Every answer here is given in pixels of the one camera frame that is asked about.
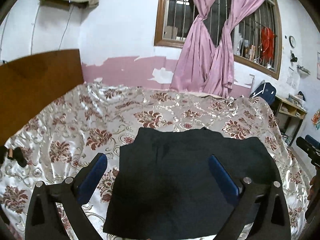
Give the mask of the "person right hand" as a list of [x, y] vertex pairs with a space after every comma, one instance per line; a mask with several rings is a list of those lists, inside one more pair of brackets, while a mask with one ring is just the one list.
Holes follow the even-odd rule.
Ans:
[[318, 191], [318, 177], [314, 176], [310, 180], [310, 191], [309, 191], [309, 195], [308, 195], [308, 200], [309, 201], [313, 200], [313, 198], [315, 197], [317, 191]]

